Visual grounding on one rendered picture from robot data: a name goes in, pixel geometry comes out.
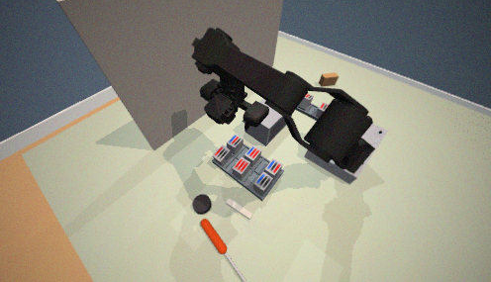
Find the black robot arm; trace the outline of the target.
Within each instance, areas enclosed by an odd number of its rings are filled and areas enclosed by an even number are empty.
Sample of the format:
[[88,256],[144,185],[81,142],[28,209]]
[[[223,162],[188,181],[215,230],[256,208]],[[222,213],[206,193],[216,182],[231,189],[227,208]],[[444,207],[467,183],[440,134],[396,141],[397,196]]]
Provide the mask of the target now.
[[[203,38],[195,38],[192,57],[203,74],[212,72],[222,83],[242,84],[263,99],[267,106],[283,116],[291,136],[323,161],[331,160],[354,174],[375,148],[362,136],[373,124],[368,110],[342,89],[314,87],[294,72],[283,73],[243,52],[220,28],[209,28]],[[302,140],[290,116],[308,91],[327,92],[334,99]],[[209,118],[227,125],[236,117],[238,102],[234,96],[219,93],[205,107]],[[308,142],[308,143],[307,143]]]

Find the orange-handled screwdriver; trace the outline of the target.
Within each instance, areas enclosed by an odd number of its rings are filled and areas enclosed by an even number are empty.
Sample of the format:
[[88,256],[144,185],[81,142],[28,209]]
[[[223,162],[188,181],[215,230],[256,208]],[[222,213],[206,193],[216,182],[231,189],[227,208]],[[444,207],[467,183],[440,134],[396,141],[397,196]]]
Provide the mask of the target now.
[[237,267],[235,266],[235,264],[233,263],[233,261],[231,260],[231,258],[226,253],[227,246],[222,241],[222,239],[220,238],[220,236],[218,235],[218,233],[213,229],[213,227],[208,222],[208,220],[206,220],[206,219],[202,220],[201,223],[200,223],[200,226],[203,228],[203,230],[205,231],[205,233],[207,234],[207,236],[209,237],[209,239],[211,240],[211,242],[213,243],[213,245],[217,248],[217,250],[219,251],[219,253],[225,254],[227,256],[227,258],[229,259],[229,261],[231,262],[231,264],[233,265],[233,267],[235,268],[235,270],[237,271],[237,273],[239,274],[239,276],[241,277],[241,279],[243,279],[244,282],[247,282],[244,279],[244,277],[242,276],[242,274],[239,272],[239,270],[237,269]]

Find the grey flat panel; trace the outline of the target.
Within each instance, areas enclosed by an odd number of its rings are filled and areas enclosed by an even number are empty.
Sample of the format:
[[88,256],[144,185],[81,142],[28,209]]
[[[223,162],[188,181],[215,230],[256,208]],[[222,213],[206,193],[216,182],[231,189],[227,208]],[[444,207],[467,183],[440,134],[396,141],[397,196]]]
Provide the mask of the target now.
[[217,27],[273,66],[283,0],[55,0],[153,150],[203,117],[209,103],[192,57]]

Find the dark grey round disc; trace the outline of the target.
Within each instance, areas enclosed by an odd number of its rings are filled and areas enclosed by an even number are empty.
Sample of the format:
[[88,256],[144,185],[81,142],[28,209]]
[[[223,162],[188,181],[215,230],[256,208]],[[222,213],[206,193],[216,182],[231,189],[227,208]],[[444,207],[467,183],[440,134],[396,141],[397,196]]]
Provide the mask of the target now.
[[211,200],[207,195],[198,195],[193,200],[192,207],[198,215],[205,215],[211,209]]

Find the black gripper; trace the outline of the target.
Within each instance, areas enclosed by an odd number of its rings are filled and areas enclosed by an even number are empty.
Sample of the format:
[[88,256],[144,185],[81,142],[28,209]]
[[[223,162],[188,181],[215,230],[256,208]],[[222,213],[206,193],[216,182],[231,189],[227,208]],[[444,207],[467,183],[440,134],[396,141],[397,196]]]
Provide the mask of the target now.
[[210,80],[203,85],[200,89],[200,95],[206,101],[210,102],[219,93],[219,88],[224,90],[224,94],[227,96],[234,96],[237,99],[239,108],[245,111],[243,115],[243,122],[245,123],[245,131],[249,126],[258,127],[258,125],[268,116],[269,108],[257,101],[253,104],[245,101],[247,93],[245,92],[245,86],[242,84],[229,86],[215,79]]

